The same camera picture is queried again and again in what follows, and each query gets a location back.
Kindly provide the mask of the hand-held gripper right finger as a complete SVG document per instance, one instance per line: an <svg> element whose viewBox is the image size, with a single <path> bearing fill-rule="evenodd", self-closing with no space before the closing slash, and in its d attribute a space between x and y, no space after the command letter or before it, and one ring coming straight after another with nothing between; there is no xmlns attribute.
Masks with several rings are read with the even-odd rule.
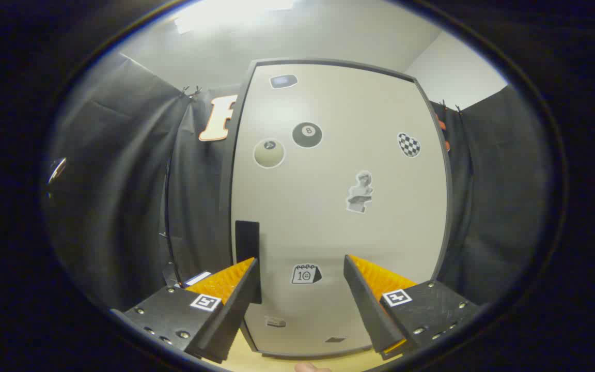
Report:
<svg viewBox="0 0 595 372"><path fill-rule="evenodd" d="M344 277L371 345L383 360L439 342L480 311L444 283L417 284L361 257L345 256Z"/></svg>

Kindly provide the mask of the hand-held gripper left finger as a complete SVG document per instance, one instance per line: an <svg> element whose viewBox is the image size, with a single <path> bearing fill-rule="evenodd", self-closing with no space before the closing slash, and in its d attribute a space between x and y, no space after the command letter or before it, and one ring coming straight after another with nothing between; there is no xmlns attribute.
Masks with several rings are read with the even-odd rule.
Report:
<svg viewBox="0 0 595 372"><path fill-rule="evenodd" d="M260 285L260 264L251 257L186 289L163 287L113 319L144 345L196 365L227 360Z"/></svg>

